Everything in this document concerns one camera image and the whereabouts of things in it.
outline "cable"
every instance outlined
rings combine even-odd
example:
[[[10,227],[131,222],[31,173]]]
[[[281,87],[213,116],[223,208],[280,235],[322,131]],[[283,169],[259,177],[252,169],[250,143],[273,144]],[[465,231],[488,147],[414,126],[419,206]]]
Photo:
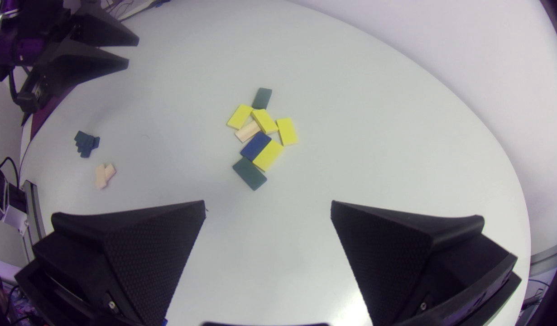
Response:
[[[21,169],[23,169],[24,158],[27,156],[27,151],[29,150],[29,146],[31,145],[31,142],[33,142],[33,139],[29,141],[29,144],[27,144],[27,148],[23,153],[23,157],[21,158],[21,164],[19,165],[19,173],[21,173]]]
[[[529,280],[529,281],[532,281],[532,282],[543,283],[543,284],[546,285],[547,287],[550,287],[550,285],[548,285],[548,283],[544,283],[543,281],[540,281],[540,280],[533,280],[533,279],[531,279],[531,278],[529,278],[528,280]]]
[[[13,165],[13,169],[15,170],[15,181],[17,183],[17,189],[19,188],[19,173],[17,172],[17,166],[15,165],[15,162],[13,161],[12,158],[10,158],[9,156],[5,157],[5,159],[3,159],[3,161],[0,164],[0,169],[1,167],[3,167],[3,165],[5,165],[5,162],[10,161],[11,164]]]
[[[117,14],[119,12],[119,10],[115,11],[115,18],[117,19],[117,17],[121,17],[123,14],[125,14],[125,12],[128,10],[128,8],[133,4],[133,1],[130,2],[129,4],[126,4],[125,6],[122,6],[124,8],[124,11],[121,12],[121,14]]]
[[[13,292],[19,288],[19,285],[15,285],[12,287],[11,292],[9,292],[9,300],[7,300],[7,310],[5,311],[5,316],[9,314],[9,308],[11,307],[11,298],[13,296]]]
[[[14,322],[11,323],[11,326],[18,324],[18,322],[20,322],[23,319],[29,319],[32,316],[24,316],[22,318],[19,318],[18,320],[15,320]]]
[[[9,72],[9,93],[11,93],[11,99],[13,99],[13,103],[19,105],[17,101],[17,88],[15,87],[15,77],[13,76],[13,71]]]

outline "stacked blocks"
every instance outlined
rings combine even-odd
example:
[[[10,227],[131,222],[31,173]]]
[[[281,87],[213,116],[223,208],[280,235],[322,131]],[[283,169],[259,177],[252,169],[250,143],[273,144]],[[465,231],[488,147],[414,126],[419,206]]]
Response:
[[[261,171],[268,171],[283,152],[284,146],[299,141],[291,118],[279,119],[275,123],[266,111],[271,94],[272,89],[258,89],[252,107],[240,105],[226,123],[227,126],[237,129],[235,136],[242,143],[250,139],[240,151],[243,157],[232,168],[252,190],[258,189],[266,182],[266,176]],[[254,120],[245,125],[249,115]],[[277,131],[282,145],[267,136]]]
[[[81,157],[87,158],[90,156],[91,151],[99,147],[99,137],[90,136],[81,130],[75,135],[75,146],[77,152],[81,153]]]

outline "wooden block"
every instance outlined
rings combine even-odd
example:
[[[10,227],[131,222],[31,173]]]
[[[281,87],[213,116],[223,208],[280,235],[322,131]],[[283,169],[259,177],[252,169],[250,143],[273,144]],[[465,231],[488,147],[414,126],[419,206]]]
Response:
[[[252,107],[254,107],[254,109],[266,109],[269,105],[270,95],[272,93],[272,89],[259,88],[256,97],[254,97],[254,101],[252,101]]]
[[[299,138],[297,138],[297,133],[295,132],[295,127],[293,126],[293,120],[291,120],[291,118],[278,119],[277,126],[283,146],[299,142]]]
[[[113,167],[113,164],[110,163],[107,167],[105,167],[105,182],[108,182],[114,174],[115,168]]]
[[[100,164],[96,167],[96,188],[103,189],[107,186],[105,181],[105,167]]]
[[[246,157],[241,158],[232,168],[252,190],[258,189],[266,182],[266,176],[258,171]]]
[[[268,145],[256,156],[252,163],[262,171],[267,171],[278,155],[283,151],[281,144],[271,140]]]
[[[235,135],[243,143],[252,138],[257,132],[260,132],[260,127],[255,120],[252,120],[247,123],[246,126],[243,126],[243,128],[235,132]]]
[[[230,117],[230,120],[226,123],[227,126],[235,128],[236,130],[242,128],[244,122],[248,118],[248,115],[252,112],[252,107],[247,105],[239,105],[235,113]]]
[[[272,134],[273,132],[279,131],[278,126],[274,123],[265,109],[254,110],[252,112],[252,118],[254,118],[260,129],[265,134]]]
[[[260,154],[269,142],[269,136],[266,136],[262,132],[257,132],[250,142],[244,146],[243,150],[240,151],[240,154],[252,161],[256,156],[258,156],[258,154]]]

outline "white round table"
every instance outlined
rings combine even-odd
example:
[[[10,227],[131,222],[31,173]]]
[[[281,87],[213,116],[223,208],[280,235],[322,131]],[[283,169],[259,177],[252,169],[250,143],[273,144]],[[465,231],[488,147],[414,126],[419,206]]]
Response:
[[[437,216],[485,217],[523,279],[491,325],[516,322],[530,237],[508,157],[461,100],[381,41],[288,2],[184,1],[125,22],[124,72],[79,85],[24,161],[51,213],[95,214],[206,201],[207,218],[169,307],[168,326],[367,326],[367,309],[330,220],[331,200]],[[291,117],[286,147],[253,192],[231,168],[225,126],[258,87]],[[88,159],[78,130],[100,136]],[[117,174],[96,190],[94,168]]]

